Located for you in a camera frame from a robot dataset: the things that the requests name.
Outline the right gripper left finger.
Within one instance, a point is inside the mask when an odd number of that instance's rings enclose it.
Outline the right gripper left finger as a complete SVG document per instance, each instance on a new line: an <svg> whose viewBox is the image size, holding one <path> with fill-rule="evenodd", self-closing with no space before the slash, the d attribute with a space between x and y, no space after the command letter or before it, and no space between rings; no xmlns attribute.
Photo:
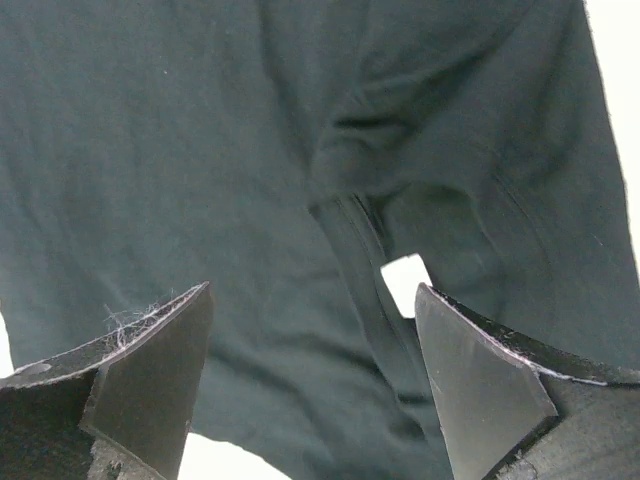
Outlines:
<svg viewBox="0 0 640 480"><path fill-rule="evenodd" d="M212 320L202 283L2 379L2 478L177 478Z"/></svg>

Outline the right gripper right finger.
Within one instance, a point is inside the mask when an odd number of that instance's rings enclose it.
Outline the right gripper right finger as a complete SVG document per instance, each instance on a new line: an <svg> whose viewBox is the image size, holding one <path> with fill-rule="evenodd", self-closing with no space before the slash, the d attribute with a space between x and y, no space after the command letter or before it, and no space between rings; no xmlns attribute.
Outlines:
<svg viewBox="0 0 640 480"><path fill-rule="evenodd" d="M417 331L456 479L636 479L639 373L419 286Z"/></svg>

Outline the black t-shirt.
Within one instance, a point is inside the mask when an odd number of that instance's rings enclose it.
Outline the black t-shirt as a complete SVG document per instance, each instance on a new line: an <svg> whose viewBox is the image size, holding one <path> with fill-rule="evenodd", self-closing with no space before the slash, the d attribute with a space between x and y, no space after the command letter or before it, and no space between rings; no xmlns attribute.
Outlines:
<svg viewBox="0 0 640 480"><path fill-rule="evenodd" d="M639 365L580 1L5 1L1 308L22 366L208 282L195 430L295 479L450 475L381 267Z"/></svg>

